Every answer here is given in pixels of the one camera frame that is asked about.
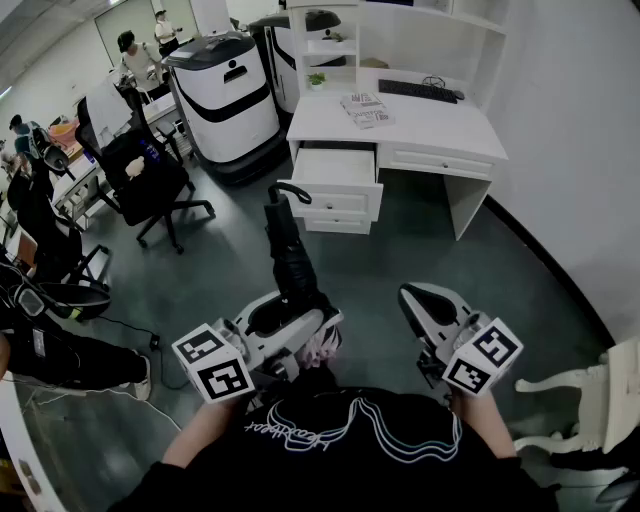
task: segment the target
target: white stool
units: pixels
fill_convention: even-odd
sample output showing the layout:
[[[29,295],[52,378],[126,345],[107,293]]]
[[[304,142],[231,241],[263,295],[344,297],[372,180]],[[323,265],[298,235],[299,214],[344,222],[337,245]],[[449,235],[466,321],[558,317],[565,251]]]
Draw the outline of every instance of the white stool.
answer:
[[[608,364],[571,370],[541,382],[516,382],[516,391],[534,393],[556,387],[582,391],[578,408],[579,429],[569,439],[544,436],[515,441],[516,450],[538,446],[549,453],[590,451],[609,453],[640,424],[640,340],[625,341],[607,351]]]

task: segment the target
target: floor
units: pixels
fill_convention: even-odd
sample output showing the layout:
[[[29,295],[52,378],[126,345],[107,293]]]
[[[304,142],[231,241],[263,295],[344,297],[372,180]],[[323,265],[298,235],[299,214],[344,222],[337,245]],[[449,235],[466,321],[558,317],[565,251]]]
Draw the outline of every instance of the floor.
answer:
[[[161,334],[165,381],[170,385],[185,381],[168,348],[171,342],[220,316],[233,318],[248,302],[275,288],[262,205],[267,186],[291,175],[291,163],[242,188],[221,187],[199,168],[190,174],[197,187],[194,197],[209,199],[217,218],[210,220],[204,208],[182,217],[175,214],[183,255],[175,253],[161,227],[147,235],[149,248],[141,249],[136,228],[108,209],[84,235],[87,249],[99,242],[112,250],[106,269],[112,305],[106,315]],[[369,236],[301,233],[320,289],[345,314],[345,343],[333,365],[338,381],[428,394],[415,364],[420,346],[396,294],[405,282],[433,282],[456,290],[472,307],[499,316],[523,341],[525,352],[495,388],[514,436],[568,428],[575,421],[577,394],[516,396],[513,391],[518,378],[539,380],[592,365],[606,349],[566,291],[485,207],[456,242],[438,177],[383,171],[381,181],[385,191],[380,220]],[[148,334],[100,319],[69,325],[75,332],[149,353]],[[184,425],[201,399],[190,385],[181,391],[163,387],[158,353],[151,357],[151,403]],[[21,393],[26,400],[28,392]],[[25,417],[70,511],[104,510],[130,492],[175,433],[169,420],[126,396],[94,394],[37,405],[51,398],[55,395],[39,392]],[[617,474],[591,474],[585,484],[584,475],[549,468],[535,450],[523,456],[544,485],[574,482],[558,495],[563,511],[609,510],[591,503],[602,490],[599,486]]]

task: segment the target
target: small green plant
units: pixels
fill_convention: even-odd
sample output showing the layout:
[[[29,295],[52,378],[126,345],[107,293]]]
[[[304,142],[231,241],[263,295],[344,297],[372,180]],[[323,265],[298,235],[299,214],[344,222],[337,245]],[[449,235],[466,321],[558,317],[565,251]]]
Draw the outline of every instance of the small green plant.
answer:
[[[311,85],[322,85],[327,81],[327,77],[324,73],[314,73],[313,75],[309,75],[309,82]]]
[[[346,36],[343,36],[340,32],[331,32],[329,37],[333,39],[336,43],[341,43],[342,41],[347,39]]]

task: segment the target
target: carved white chair leg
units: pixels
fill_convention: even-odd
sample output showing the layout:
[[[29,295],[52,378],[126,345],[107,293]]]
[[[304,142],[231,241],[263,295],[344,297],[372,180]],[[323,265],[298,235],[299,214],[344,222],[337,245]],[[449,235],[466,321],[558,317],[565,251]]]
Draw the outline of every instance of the carved white chair leg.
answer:
[[[558,373],[540,382],[529,382],[520,379],[516,381],[516,391],[520,393],[535,393],[536,391],[545,391],[563,386],[581,388],[588,378],[587,370],[570,370],[568,372]]]
[[[530,436],[518,439],[514,442],[514,445],[516,451],[522,450],[525,446],[537,446],[549,453],[569,453],[582,449],[584,440],[579,435],[563,440],[543,436]]]

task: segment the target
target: newspaper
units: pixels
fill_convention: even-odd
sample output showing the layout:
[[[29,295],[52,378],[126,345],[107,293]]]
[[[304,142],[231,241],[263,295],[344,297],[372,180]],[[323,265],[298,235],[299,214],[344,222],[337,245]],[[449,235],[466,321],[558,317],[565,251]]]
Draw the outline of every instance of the newspaper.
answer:
[[[361,92],[343,96],[340,105],[361,129],[394,124],[394,117],[373,93]]]

